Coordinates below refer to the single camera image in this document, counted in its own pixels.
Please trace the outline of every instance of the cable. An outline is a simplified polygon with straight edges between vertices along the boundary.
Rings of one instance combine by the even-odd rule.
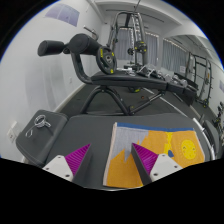
[[[138,5],[139,5],[139,2],[140,2],[140,1],[141,1],[141,0],[139,0],[139,1],[138,1],[138,4],[135,6],[135,10],[134,10],[133,14],[135,13],[136,9],[138,8]]]

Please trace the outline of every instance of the white wall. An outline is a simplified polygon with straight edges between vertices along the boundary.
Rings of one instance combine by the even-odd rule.
[[[64,0],[80,12],[77,27],[60,20],[44,18],[52,7],[33,17],[9,45],[0,66],[0,154],[2,158],[21,161],[22,155],[7,138],[14,121],[23,129],[39,109],[54,111],[63,100],[82,85],[77,78],[70,55],[39,57],[37,49],[43,40],[68,43],[77,33],[87,33],[83,26],[101,32],[102,22],[85,0]],[[82,56],[88,75],[99,71],[93,56]]]

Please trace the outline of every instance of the floor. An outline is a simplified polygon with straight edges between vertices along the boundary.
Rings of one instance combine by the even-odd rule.
[[[61,113],[66,114],[68,117],[72,117],[75,115],[80,114],[80,110],[91,93],[91,91],[95,88],[94,85],[85,85],[81,91],[79,91],[68,103],[67,105],[61,110]],[[153,94],[151,91],[156,94],[157,90],[146,90],[141,89],[138,93],[130,93],[127,87],[110,87],[115,89],[121,98],[126,103],[126,106],[138,106],[142,104],[147,97],[152,96]],[[200,103],[194,102],[192,107],[189,107],[185,102],[181,102],[176,96],[174,96],[171,92],[166,92],[162,99],[157,99],[152,102],[151,105],[144,108],[143,110],[137,112],[135,116],[142,116],[142,115],[155,115],[155,114],[162,114],[162,113],[180,113],[178,110],[174,109],[171,105],[166,103],[165,101],[171,103],[175,106],[178,110],[184,113],[189,118],[199,119],[198,115],[204,114],[205,120],[209,120],[212,123],[212,120],[215,118],[213,112],[210,108],[204,108]],[[113,101],[113,99],[105,93],[100,93],[96,95],[94,100],[89,106],[88,111],[107,111],[107,112],[121,112],[117,104]],[[218,158],[223,157],[223,148],[220,144],[220,150],[218,154]]]

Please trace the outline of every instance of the pink triangle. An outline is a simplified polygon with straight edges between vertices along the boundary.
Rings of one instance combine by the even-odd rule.
[[[132,144],[133,144],[139,158],[141,159],[146,172],[148,174],[150,174],[150,172],[158,158],[158,155],[140,145],[137,145],[135,143],[132,143]]]
[[[74,152],[70,153],[69,155],[65,156],[65,160],[68,163],[73,175],[76,174],[77,170],[79,169],[80,164],[83,161],[83,158],[89,149],[90,144],[83,146],[80,149],[75,150]]]

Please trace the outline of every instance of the yellow book cover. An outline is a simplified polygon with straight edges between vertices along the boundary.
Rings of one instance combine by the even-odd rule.
[[[205,155],[193,128],[157,128],[128,123],[113,126],[103,185],[118,188],[143,186],[131,154],[132,143],[167,154],[182,168],[203,163]]]

